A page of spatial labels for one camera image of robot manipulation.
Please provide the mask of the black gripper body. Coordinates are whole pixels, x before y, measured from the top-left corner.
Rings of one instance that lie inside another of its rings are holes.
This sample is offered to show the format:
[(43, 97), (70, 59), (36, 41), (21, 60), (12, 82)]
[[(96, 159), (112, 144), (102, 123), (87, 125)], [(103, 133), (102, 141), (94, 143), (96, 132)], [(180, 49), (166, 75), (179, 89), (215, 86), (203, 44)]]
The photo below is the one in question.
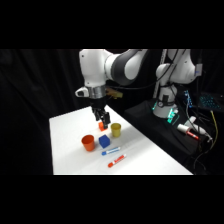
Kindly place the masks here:
[(92, 111), (96, 116), (103, 116), (106, 113), (106, 98), (103, 97), (98, 99), (91, 99), (90, 106), (92, 107)]

